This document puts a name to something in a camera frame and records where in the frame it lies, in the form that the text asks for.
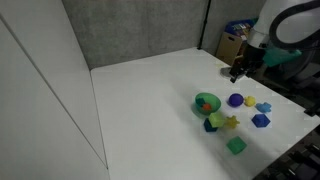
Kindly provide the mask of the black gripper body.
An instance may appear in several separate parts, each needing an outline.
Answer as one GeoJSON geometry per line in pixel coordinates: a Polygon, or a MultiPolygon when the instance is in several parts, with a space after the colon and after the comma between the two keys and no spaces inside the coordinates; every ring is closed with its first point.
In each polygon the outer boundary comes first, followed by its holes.
{"type": "Polygon", "coordinates": [[[230,70],[232,83],[241,75],[253,73],[263,64],[262,58],[265,55],[265,50],[248,45],[244,51],[242,60],[235,60],[230,70]]]}

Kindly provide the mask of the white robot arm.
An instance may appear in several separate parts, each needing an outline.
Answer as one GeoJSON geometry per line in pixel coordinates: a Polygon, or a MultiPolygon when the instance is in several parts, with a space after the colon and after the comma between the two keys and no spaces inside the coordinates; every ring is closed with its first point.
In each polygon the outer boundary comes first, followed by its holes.
{"type": "Polygon", "coordinates": [[[253,73],[262,63],[267,49],[309,51],[318,49],[320,0],[266,0],[258,20],[249,31],[247,48],[240,63],[230,70],[232,83],[253,73]]]}

